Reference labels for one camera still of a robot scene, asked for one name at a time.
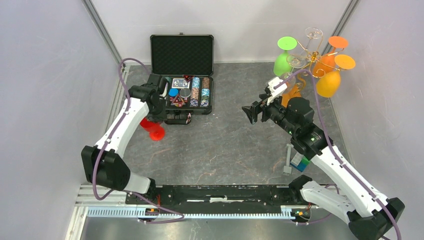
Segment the red plastic wine glass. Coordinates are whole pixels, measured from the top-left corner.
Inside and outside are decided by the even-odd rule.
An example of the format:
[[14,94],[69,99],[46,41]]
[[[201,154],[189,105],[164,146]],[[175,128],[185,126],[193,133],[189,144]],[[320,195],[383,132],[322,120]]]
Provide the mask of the red plastic wine glass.
[[149,137],[153,141],[160,141],[165,137],[165,129],[158,122],[152,122],[144,118],[140,122],[140,126],[149,133]]

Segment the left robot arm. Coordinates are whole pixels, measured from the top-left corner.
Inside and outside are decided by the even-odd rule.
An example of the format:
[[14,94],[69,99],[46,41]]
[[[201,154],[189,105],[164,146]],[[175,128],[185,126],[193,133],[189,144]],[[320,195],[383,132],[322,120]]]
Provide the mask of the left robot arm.
[[143,119],[160,123],[166,118],[168,81],[161,75],[151,74],[147,83],[134,85],[128,90],[117,118],[94,146],[86,145],[81,151],[85,176],[93,186],[100,185],[115,191],[138,193],[145,204],[153,203],[157,190],[152,179],[133,173],[123,160],[129,140]]

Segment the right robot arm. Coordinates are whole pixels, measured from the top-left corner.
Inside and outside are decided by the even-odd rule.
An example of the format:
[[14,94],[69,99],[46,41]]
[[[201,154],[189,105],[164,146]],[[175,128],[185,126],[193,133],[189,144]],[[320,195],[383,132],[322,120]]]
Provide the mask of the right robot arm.
[[302,175],[290,184],[289,199],[295,204],[304,201],[325,209],[345,222],[358,240],[380,240],[394,228],[397,238],[401,234],[397,221],[405,204],[397,197],[387,198],[346,161],[327,132],[313,122],[314,110],[309,100],[294,97],[283,107],[278,100],[267,104],[255,101],[241,108],[251,124],[273,121],[291,135],[290,143],[308,161],[319,167],[342,194],[329,190]]

